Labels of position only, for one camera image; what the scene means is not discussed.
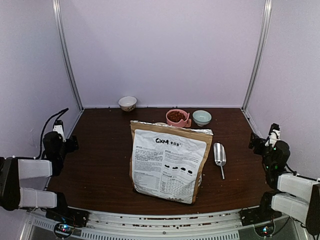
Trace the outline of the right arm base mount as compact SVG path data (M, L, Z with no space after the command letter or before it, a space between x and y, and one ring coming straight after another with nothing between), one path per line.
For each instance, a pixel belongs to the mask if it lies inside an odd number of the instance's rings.
M261 207L243 208L239 211L242 226L255 225L270 221L274 216L274 210L263 210Z

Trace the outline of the pet food bag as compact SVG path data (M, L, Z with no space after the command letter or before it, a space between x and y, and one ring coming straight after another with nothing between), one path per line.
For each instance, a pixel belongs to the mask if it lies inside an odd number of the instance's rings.
M130 178L135 191L168 201L194 204L213 140L211 129L189 129L137 120Z

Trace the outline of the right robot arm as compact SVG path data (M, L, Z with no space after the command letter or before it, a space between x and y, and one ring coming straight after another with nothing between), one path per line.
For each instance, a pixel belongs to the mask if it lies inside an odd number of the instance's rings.
M267 138L254 132L248 147L262 157L267 185L274 190L256 210L259 220L268 220L275 212L284 213L301 222L314 239L320 238L320 180L286 170L289 145L273 130Z

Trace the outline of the metal scoop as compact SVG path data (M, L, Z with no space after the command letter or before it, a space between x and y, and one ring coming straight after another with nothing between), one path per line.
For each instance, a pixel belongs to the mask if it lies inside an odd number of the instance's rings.
M217 166L221 169L222 179L225 179L225 173L223 167L225 166L227 159L226 159L226 152L224 146L216 142L213 144L213 154L214 154L214 161Z

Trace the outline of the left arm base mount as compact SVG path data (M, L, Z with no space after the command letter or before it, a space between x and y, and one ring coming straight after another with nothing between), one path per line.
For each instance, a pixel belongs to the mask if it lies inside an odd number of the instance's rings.
M87 226L89 212L68 207L66 211L57 208L47 208L45 217L69 226L83 228Z

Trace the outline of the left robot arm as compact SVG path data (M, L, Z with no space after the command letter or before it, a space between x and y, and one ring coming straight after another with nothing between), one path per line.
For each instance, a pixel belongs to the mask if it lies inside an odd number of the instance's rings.
M0 158L0 206L7 211L17 209L50 209L61 222L72 218L62 192L23 187L22 180L59 176L68 153L79 149L75 135L63 140L60 133L52 131L44 136L44 159L23 157Z

